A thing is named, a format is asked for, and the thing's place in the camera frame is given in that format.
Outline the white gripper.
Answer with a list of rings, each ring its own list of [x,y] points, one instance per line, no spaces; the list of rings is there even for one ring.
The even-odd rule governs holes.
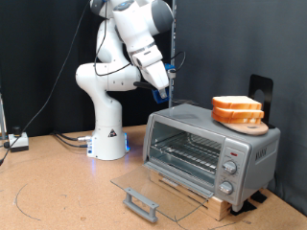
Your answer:
[[[169,79],[162,62],[162,55],[156,45],[149,48],[142,48],[131,54],[131,60],[137,66],[143,78],[156,89],[160,90],[159,95],[162,99],[168,97],[167,87]]]

